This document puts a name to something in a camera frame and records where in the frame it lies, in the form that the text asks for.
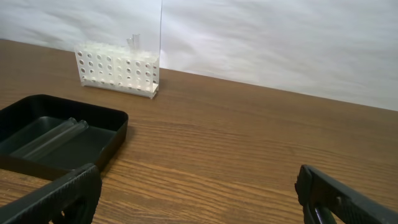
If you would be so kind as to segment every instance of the white wall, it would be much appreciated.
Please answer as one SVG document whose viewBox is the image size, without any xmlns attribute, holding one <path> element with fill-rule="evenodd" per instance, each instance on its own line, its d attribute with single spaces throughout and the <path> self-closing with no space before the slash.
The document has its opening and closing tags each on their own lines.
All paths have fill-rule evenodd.
<svg viewBox="0 0 398 224">
<path fill-rule="evenodd" d="M 29 17 L 30 1 L 13 2 L 0 3 L 0 38 L 60 49 L 156 26 L 141 10 L 152 1 L 83 1 L 57 16 L 67 1 L 35 0 Z M 397 11 L 394 0 L 163 0 L 161 67 L 398 110 Z"/>
</svg>

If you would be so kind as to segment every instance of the white paper sheet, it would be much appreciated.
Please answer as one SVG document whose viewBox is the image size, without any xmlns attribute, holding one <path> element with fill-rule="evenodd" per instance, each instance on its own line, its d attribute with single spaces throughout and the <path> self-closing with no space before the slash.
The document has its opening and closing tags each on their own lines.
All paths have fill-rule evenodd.
<svg viewBox="0 0 398 224">
<path fill-rule="evenodd" d="M 3 0 L 0 38 L 71 50 L 124 45 L 134 29 L 154 43 L 158 2 Z M 160 64 L 398 110 L 397 11 L 391 0 L 163 0 Z"/>
</svg>

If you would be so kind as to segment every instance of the black plastic tray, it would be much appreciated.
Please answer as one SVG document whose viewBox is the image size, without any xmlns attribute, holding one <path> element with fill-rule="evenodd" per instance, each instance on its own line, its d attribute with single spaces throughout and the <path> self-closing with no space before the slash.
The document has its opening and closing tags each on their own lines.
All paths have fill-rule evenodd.
<svg viewBox="0 0 398 224">
<path fill-rule="evenodd" d="M 89 127 L 39 161 L 10 156 L 15 148 L 68 118 L 85 120 Z M 128 119 L 123 111 L 48 95 L 28 96 L 0 111 L 0 144 L 8 140 L 0 148 L 0 169 L 48 180 L 87 163 L 94 163 L 101 171 L 124 142 Z M 21 138 L 8 139 L 18 131 L 23 133 Z"/>
</svg>

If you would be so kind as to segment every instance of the wood grain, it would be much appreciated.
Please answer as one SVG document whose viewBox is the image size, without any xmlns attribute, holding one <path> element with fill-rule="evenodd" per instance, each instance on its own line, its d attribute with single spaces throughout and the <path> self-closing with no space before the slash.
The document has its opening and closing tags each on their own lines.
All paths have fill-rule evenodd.
<svg viewBox="0 0 398 224">
<path fill-rule="evenodd" d="M 162 70 L 147 99 L 80 86 L 72 52 L 0 41 L 0 108 L 48 94 L 123 110 L 94 223 L 302 223 L 311 164 L 398 211 L 398 112 Z M 0 205 L 46 184 L 0 171 Z"/>
</svg>

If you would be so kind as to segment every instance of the tray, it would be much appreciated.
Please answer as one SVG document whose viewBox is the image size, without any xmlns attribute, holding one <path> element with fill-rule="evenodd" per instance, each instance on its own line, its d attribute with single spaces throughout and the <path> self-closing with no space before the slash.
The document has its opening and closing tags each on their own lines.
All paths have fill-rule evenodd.
<svg viewBox="0 0 398 224">
<path fill-rule="evenodd" d="M 26 149 L 16 152 L 71 119 L 87 127 L 35 159 L 24 157 Z M 87 163 L 101 171 L 124 142 L 128 119 L 123 111 L 48 95 L 28 96 L 0 111 L 0 169 L 48 180 Z"/>
</svg>

